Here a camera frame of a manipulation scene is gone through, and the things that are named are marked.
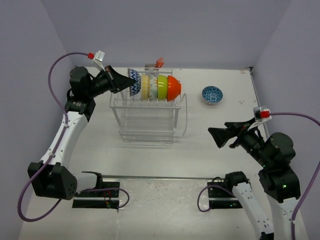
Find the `red rim zigzag bowl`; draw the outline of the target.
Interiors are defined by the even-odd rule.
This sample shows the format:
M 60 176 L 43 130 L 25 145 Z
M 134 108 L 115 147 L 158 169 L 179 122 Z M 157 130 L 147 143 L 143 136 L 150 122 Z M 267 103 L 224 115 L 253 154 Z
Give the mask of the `red rim zigzag bowl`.
M 129 87 L 129 95 L 133 97 L 137 95 L 141 90 L 142 77 L 136 70 L 132 68 L 129 68 L 127 72 L 128 77 L 134 80 L 134 84 Z

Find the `teal triangle pattern bowl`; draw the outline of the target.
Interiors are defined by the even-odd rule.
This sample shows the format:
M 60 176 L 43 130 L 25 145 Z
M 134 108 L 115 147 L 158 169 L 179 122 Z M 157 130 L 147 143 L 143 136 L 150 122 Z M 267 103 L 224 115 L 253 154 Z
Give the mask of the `teal triangle pattern bowl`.
M 209 105 L 215 105 L 222 101 L 223 92 L 216 86 L 206 86 L 201 92 L 203 100 Z

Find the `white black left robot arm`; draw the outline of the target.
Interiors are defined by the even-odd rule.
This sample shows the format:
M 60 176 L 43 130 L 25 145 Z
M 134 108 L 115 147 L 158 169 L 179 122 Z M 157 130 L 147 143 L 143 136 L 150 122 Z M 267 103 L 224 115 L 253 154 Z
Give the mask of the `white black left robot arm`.
M 66 114 L 48 151 L 39 162 L 30 163 L 27 172 L 38 197 L 70 200 L 87 191 L 97 197 L 103 193 L 101 174 L 94 171 L 71 173 L 68 169 L 76 143 L 93 115 L 94 98 L 105 93 L 118 93 L 135 80 L 116 72 L 111 66 L 92 76 L 84 66 L 70 71 L 70 89 L 64 106 Z

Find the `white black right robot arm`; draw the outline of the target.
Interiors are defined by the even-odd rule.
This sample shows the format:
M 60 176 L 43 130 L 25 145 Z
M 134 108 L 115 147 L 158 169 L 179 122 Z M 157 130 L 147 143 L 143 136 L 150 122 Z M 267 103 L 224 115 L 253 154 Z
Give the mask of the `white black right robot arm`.
M 297 240 L 297 214 L 313 185 L 317 167 L 304 193 L 300 181 L 291 168 L 295 157 L 294 142 L 282 133 L 275 132 L 265 140 L 259 125 L 271 120 L 263 111 L 258 117 L 245 122 L 225 122 L 224 128 L 208 128 L 218 148 L 235 138 L 230 148 L 242 147 L 262 169 L 258 172 L 259 182 L 266 193 L 272 218 L 269 219 L 252 192 L 249 179 L 242 171 L 227 173 L 220 182 L 212 181 L 208 189 L 219 189 L 227 196 L 236 198 L 244 209 L 255 235 L 259 240 Z

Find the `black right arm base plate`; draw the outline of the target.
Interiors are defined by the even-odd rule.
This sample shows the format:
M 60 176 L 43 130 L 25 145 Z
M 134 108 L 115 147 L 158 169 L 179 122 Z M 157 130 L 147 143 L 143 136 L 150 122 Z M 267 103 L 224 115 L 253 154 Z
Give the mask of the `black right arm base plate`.
M 224 189 L 227 189 L 229 192 L 232 189 L 228 186 L 229 180 L 225 178 L 222 179 L 215 179 L 214 181 L 207 182 L 208 186 L 219 186 Z M 239 200 L 235 197 L 232 197 L 229 193 L 225 192 L 224 190 L 216 187 L 210 187 L 207 190 L 208 193 L 208 202 L 209 207 L 213 210 L 215 209 L 242 209 L 242 205 Z

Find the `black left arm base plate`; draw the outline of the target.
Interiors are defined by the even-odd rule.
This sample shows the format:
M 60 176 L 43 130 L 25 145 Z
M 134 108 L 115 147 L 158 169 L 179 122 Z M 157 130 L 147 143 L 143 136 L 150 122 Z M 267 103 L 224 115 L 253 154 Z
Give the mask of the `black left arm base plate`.
M 73 209 L 118 209 L 119 190 L 77 193 L 72 202 Z

